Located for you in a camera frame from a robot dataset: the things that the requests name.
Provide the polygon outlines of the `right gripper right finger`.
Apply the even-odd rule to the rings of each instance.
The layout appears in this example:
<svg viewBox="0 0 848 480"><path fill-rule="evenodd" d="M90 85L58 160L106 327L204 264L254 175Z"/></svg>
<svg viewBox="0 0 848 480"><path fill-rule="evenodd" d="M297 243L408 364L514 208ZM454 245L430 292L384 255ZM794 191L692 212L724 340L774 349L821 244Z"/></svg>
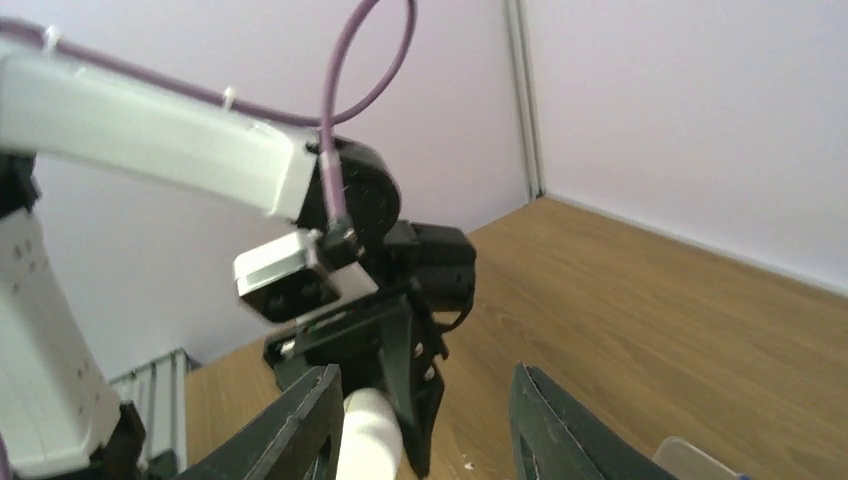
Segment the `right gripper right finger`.
<svg viewBox="0 0 848 480"><path fill-rule="evenodd" d="M513 370L509 414L518 479L672 479L542 369Z"/></svg>

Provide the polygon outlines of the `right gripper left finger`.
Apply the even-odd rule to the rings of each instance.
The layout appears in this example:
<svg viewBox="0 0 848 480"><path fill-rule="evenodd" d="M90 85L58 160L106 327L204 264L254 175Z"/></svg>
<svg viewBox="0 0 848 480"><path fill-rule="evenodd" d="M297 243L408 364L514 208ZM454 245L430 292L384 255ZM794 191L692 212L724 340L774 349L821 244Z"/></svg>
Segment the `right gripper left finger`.
<svg viewBox="0 0 848 480"><path fill-rule="evenodd" d="M344 419L340 369L312 367L182 480L333 479Z"/></svg>

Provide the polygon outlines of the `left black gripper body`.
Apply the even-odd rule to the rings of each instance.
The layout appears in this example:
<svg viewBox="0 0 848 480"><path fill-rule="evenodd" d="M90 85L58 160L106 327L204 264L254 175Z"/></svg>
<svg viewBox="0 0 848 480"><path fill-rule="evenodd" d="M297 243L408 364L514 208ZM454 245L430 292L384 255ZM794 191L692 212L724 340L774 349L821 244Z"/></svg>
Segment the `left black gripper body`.
<svg viewBox="0 0 848 480"><path fill-rule="evenodd" d="M361 264L332 274L347 292L269 337L263 357L284 390L310 367L336 365L350 406L385 401L419 479L431 472L432 435L445 391L436 365L444 336L473 308L476 251L460 229L399 221Z"/></svg>

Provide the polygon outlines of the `capped white pill bottle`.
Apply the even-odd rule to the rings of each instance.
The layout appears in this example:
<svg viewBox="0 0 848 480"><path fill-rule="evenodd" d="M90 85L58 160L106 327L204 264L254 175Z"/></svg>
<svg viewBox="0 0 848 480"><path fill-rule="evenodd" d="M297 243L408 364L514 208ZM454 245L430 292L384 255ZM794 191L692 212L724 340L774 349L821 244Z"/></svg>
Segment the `capped white pill bottle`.
<svg viewBox="0 0 848 480"><path fill-rule="evenodd" d="M403 438L395 411L378 389L352 392L344 418L336 480L395 480Z"/></svg>

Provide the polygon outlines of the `clear plastic pill organizer box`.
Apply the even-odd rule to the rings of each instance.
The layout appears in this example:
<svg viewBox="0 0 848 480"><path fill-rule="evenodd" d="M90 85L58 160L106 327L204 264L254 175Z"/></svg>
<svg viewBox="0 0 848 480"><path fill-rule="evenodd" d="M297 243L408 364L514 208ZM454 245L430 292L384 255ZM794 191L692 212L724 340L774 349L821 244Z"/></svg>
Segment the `clear plastic pill organizer box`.
<svg viewBox="0 0 848 480"><path fill-rule="evenodd" d="M749 480L750 476L732 470L703 450L677 436L667 437L652 460L682 480Z"/></svg>

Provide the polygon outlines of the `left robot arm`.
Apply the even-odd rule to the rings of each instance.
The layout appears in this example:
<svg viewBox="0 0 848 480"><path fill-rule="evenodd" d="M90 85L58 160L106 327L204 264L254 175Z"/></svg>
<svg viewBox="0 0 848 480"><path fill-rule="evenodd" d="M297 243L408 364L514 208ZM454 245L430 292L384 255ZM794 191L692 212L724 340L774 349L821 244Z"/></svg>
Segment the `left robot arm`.
<svg viewBox="0 0 848 480"><path fill-rule="evenodd" d="M1 474L156 479L141 410L104 379L51 269L38 155L170 183L292 226L240 254L240 300L279 332L279 396L185 479L392 479L431 471L449 326L475 295L456 228L400 218L371 148L35 32L1 43Z"/></svg>

